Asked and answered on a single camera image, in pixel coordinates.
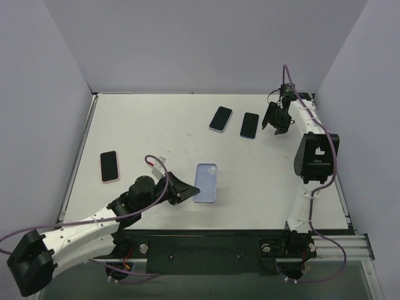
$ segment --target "white table surface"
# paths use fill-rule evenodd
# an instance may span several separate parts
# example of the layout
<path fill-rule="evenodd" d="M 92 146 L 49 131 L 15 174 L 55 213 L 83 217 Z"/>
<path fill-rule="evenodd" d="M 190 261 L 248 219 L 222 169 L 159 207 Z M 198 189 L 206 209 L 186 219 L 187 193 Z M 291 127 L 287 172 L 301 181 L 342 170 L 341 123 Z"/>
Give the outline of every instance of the white table surface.
<path fill-rule="evenodd" d="M 208 128 L 219 106 L 233 110 L 224 133 Z M 100 94 L 64 221 L 86 218 L 137 177 L 151 176 L 144 156 L 153 154 L 165 157 L 169 171 L 189 184 L 199 163 L 217 164 L 216 202 L 164 202 L 130 228 L 283 229 L 299 184 L 293 159 L 301 136 L 296 126 L 280 136 L 271 126 L 262 131 L 266 108 L 265 95 Z M 254 140 L 239 135 L 246 112 L 260 116 Z M 112 150 L 121 178 L 103 184 L 99 155 Z M 334 185 L 321 192 L 313 221 L 318 229 L 348 228 Z"/>

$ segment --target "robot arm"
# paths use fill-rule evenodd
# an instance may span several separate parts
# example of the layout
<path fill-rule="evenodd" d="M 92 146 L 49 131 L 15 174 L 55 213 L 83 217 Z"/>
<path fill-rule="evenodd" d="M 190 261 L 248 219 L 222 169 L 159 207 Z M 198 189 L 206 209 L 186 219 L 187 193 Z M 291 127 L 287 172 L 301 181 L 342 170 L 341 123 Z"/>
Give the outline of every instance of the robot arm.
<path fill-rule="evenodd" d="M 164 201 L 179 204 L 200 193 L 171 172 L 168 178 L 166 192 L 157 204 Z M 26 233 L 7 260 L 21 295 L 40 291 L 54 276 L 76 264 L 111 254 L 123 240 L 123 229 L 140 220 L 140 212 L 154 204 L 165 185 L 165 177 L 155 184 L 151 177 L 141 176 L 128 192 L 82 220 L 88 224 L 64 226 L 43 234 L 36 230 Z"/>
<path fill-rule="evenodd" d="M 292 231 L 308 233 L 311 191 L 322 186 L 333 174 L 333 154 L 325 132 L 311 120 L 306 111 L 312 111 L 314 119 L 321 123 L 315 112 L 311 98 L 300 93 L 306 107 L 296 98 L 290 84 L 282 84 L 279 89 L 278 103 L 271 102 L 262 121 L 262 128 L 272 125 L 275 134 L 284 134 L 291 124 L 295 124 L 302 136 L 294 158 L 294 172 L 301 178 L 297 189 L 296 200 L 287 225 Z M 339 136 L 331 134 L 336 153 L 339 147 Z"/>

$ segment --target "phone case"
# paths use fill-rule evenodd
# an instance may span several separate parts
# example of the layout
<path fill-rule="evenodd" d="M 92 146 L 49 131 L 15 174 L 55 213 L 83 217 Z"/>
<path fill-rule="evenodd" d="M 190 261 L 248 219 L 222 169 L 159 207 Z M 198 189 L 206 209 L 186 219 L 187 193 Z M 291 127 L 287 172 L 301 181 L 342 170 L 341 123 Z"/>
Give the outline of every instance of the phone case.
<path fill-rule="evenodd" d="M 213 203 L 217 193 L 217 173 L 216 164 L 198 164 L 196 180 L 194 186 L 200 189 L 200 193 L 194 195 L 193 201 L 196 203 Z"/>

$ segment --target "white wall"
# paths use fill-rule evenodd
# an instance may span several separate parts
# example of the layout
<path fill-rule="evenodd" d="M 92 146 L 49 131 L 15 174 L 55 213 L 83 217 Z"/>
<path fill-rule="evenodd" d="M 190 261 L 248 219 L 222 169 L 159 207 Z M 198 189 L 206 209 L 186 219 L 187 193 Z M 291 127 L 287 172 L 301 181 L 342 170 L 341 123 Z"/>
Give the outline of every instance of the white wall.
<path fill-rule="evenodd" d="M 3 236 L 56 220 L 91 92 L 41 0 L 0 1 L 0 41 Z M 13 249 L 16 242 L 0 246 Z M 0 255 L 0 299 L 19 299 L 7 257 Z"/>
<path fill-rule="evenodd" d="M 95 92 L 316 91 L 367 0 L 44 0 Z"/>
<path fill-rule="evenodd" d="M 339 175 L 359 233 L 368 233 L 386 299 L 400 293 L 400 1 L 370 0 L 317 92 L 341 138 Z"/>

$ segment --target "red wire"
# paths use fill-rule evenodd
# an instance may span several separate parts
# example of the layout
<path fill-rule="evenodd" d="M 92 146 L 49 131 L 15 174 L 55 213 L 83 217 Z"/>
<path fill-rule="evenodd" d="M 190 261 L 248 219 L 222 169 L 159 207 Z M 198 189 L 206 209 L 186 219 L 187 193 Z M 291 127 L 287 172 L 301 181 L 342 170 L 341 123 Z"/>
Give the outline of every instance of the red wire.
<path fill-rule="evenodd" d="M 306 259 L 306 251 L 304 250 L 304 252 L 302 253 L 302 260 Z M 302 269 L 305 270 L 306 269 L 306 263 L 304 262 L 302 264 Z"/>
<path fill-rule="evenodd" d="M 129 257 L 132 255 L 132 252 L 133 252 L 133 248 L 130 247 L 130 248 L 129 248 L 129 254 L 128 254 L 127 256 L 124 257 L 124 261 L 123 261 L 124 266 L 127 266 L 127 264 L 125 263 L 125 260 L 126 260 L 127 258 L 129 258 Z"/>

